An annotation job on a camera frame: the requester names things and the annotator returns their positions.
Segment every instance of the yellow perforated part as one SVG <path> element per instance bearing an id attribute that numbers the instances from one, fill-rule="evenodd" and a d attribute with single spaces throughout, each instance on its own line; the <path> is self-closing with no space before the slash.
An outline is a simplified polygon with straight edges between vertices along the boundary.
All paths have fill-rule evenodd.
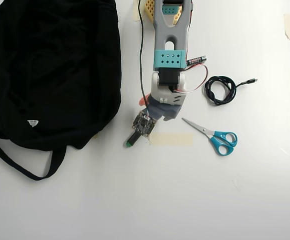
<path id="1" fill-rule="evenodd" d="M 182 7 L 180 6 L 178 13 L 174 16 L 174 25 L 176 25 L 178 22 L 178 19 L 181 15 L 181 9 Z M 147 0 L 145 2 L 145 12 L 152 23 L 154 23 L 154 11 L 155 11 L 155 0 Z"/>

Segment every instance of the robotic arm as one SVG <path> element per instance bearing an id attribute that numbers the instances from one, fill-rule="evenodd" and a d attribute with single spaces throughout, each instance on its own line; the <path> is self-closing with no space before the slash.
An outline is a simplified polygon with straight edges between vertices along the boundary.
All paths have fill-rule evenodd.
<path id="1" fill-rule="evenodd" d="M 182 13 L 177 24 L 168 26 L 164 15 L 170 9 L 177 13 L 179 6 L 182 6 Z M 156 35 L 151 94 L 144 99 L 146 108 L 134 121 L 135 133 L 127 141 L 128 147 L 141 136 L 148 137 L 161 117 L 165 121 L 175 119 L 185 101 L 185 75 L 181 71 L 187 67 L 187 36 L 192 10 L 192 0 L 155 0 Z M 166 42 L 172 42 L 174 49 L 166 50 Z"/>

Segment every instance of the green component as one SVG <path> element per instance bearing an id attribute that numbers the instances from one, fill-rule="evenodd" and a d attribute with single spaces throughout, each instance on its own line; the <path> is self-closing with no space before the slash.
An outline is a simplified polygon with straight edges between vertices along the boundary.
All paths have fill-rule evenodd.
<path id="1" fill-rule="evenodd" d="M 179 11 L 179 6 L 163 6 L 164 15 L 176 15 Z"/>
<path id="2" fill-rule="evenodd" d="M 154 68 L 184 69 L 186 64 L 186 51 L 184 50 L 155 50 Z"/>

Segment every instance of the white logo patch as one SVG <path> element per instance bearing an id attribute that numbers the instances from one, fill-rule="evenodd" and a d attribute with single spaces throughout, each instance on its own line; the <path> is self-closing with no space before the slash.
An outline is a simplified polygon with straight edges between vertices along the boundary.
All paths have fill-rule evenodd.
<path id="1" fill-rule="evenodd" d="M 37 126 L 37 124 L 39 123 L 38 120 L 27 120 L 27 122 L 31 125 L 32 128 Z"/>

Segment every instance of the scissors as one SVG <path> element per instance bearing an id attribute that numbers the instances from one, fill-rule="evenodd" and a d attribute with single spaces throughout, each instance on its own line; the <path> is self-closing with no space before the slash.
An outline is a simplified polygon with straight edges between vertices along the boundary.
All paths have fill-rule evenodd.
<path id="1" fill-rule="evenodd" d="M 224 156 L 228 156 L 228 155 L 232 154 L 232 152 L 234 151 L 234 147 L 237 146 L 238 137 L 233 132 L 211 131 L 211 130 L 206 129 L 202 126 L 199 126 L 199 125 L 197 125 L 197 124 L 195 124 L 192 121 L 189 121 L 187 119 L 182 118 L 182 120 L 184 120 L 186 123 L 188 123 L 193 128 L 195 128 L 198 131 L 205 134 L 210 139 L 211 143 L 213 144 L 217 153 L 220 156 L 224 157 Z M 226 138 L 227 135 L 232 135 L 235 137 L 235 139 L 233 141 L 229 141 Z M 225 147 L 227 150 L 227 153 L 226 154 L 221 153 L 220 147 Z"/>

